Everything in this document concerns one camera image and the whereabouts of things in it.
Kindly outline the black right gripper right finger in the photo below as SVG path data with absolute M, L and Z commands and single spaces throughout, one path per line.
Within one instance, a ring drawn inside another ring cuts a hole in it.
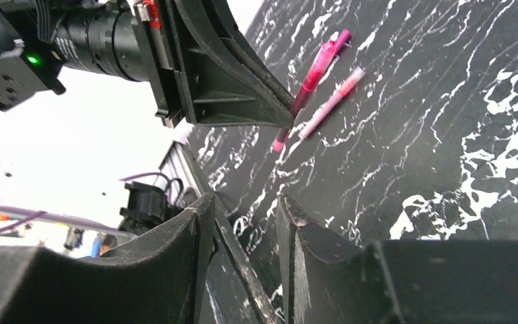
M 518 323 L 518 241 L 355 246 L 277 199 L 287 323 Z

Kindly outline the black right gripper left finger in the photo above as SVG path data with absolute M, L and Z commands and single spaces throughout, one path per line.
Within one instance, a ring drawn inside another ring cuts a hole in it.
M 0 246 L 0 323 L 197 323 L 214 196 L 97 258 Z

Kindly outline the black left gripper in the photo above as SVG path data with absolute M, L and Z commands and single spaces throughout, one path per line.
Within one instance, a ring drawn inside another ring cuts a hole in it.
M 204 126 L 292 124 L 289 91 L 239 29 L 226 0 L 133 1 L 132 22 L 156 103 L 174 128 L 182 119 Z M 217 61 L 219 35 L 230 52 Z

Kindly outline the red translucent pen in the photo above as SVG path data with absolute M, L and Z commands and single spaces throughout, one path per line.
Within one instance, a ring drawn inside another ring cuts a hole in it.
M 299 112 L 307 105 L 312 93 L 318 86 L 318 83 L 327 71 L 329 65 L 335 59 L 335 41 L 339 33 L 332 35 L 319 49 L 315 59 L 313 60 L 304 81 L 301 84 L 293 103 L 291 104 L 290 112 L 293 119 L 296 119 Z

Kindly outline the light pink pen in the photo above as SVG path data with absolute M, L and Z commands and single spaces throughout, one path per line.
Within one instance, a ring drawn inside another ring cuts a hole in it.
M 299 138 L 305 140 L 327 117 L 327 115 L 354 89 L 356 84 L 366 75 L 361 67 L 356 67 L 351 74 L 335 89 L 308 120 L 299 132 Z

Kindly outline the magenta pen cap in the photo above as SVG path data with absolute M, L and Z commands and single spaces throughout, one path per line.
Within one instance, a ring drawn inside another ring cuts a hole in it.
M 351 32 L 349 30 L 342 30 L 335 41 L 335 55 L 339 55 L 350 40 Z

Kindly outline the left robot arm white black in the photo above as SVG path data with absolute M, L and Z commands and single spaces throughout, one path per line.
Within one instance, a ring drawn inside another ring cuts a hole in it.
M 0 1 L 0 111 L 63 94 L 62 68 L 148 82 L 170 128 L 293 121 L 226 1 Z

